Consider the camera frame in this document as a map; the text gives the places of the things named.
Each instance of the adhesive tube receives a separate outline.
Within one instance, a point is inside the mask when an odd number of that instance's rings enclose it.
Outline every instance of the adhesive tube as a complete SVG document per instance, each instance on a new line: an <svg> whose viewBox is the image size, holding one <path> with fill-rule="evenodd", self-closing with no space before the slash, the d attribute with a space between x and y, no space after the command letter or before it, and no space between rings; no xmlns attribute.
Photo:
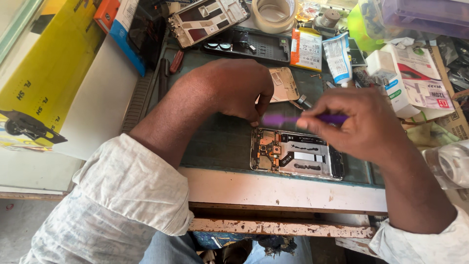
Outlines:
<svg viewBox="0 0 469 264"><path fill-rule="evenodd" d="M324 53L334 82L347 85L352 79L352 66L348 58L348 34L343 33L332 39L323 40Z"/></svg>

